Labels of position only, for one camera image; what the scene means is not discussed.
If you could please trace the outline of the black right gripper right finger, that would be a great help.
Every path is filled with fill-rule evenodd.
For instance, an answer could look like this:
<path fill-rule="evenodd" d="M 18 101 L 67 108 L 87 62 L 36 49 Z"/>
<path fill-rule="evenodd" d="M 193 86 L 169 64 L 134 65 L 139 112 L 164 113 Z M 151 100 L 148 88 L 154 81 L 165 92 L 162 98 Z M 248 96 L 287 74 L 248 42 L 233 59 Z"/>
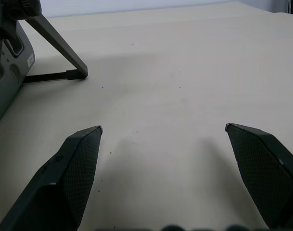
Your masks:
<path fill-rule="evenodd" d="M 271 229 L 293 229 L 293 154 L 272 134 L 228 123 L 241 178 Z"/>

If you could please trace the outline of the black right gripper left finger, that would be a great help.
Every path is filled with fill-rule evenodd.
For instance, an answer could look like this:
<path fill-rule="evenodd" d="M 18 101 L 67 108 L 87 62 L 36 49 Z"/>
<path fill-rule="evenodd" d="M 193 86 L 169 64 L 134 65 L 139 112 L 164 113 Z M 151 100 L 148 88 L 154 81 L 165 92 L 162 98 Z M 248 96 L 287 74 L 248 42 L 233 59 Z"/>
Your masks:
<path fill-rule="evenodd" d="M 76 231 L 93 185 L 103 130 L 67 137 L 35 173 L 0 223 L 0 231 Z"/>

